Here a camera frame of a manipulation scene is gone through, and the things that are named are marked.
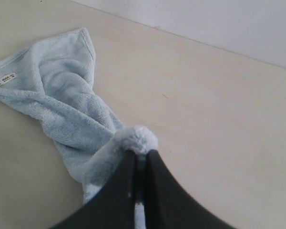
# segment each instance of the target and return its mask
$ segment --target white wall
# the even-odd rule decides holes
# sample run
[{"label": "white wall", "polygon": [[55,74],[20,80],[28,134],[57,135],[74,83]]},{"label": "white wall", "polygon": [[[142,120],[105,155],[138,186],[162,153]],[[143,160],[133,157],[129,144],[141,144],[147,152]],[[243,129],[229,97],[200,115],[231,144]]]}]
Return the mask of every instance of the white wall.
[{"label": "white wall", "polygon": [[286,67],[286,0],[74,0]]}]

